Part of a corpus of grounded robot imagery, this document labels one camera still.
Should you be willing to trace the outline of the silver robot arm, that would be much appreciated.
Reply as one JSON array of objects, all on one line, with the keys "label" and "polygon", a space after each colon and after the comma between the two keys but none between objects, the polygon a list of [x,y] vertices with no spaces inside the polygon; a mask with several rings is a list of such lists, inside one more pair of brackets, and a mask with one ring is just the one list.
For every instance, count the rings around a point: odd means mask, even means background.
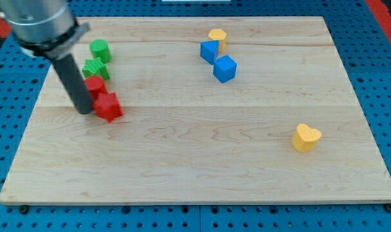
[{"label": "silver robot arm", "polygon": [[79,24],[66,0],[0,0],[3,19],[24,53],[60,60],[90,30]]}]

